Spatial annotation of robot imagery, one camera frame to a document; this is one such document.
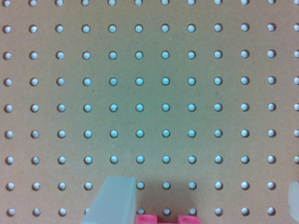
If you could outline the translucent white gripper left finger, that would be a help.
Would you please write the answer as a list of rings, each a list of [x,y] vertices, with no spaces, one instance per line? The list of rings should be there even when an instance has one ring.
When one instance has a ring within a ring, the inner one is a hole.
[[[134,224],[135,178],[106,179],[80,224]]]

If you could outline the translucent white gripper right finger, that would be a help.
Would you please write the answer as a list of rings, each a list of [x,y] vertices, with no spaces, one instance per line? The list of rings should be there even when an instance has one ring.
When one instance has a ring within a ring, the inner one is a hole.
[[[292,218],[299,222],[299,182],[289,185],[288,204]]]

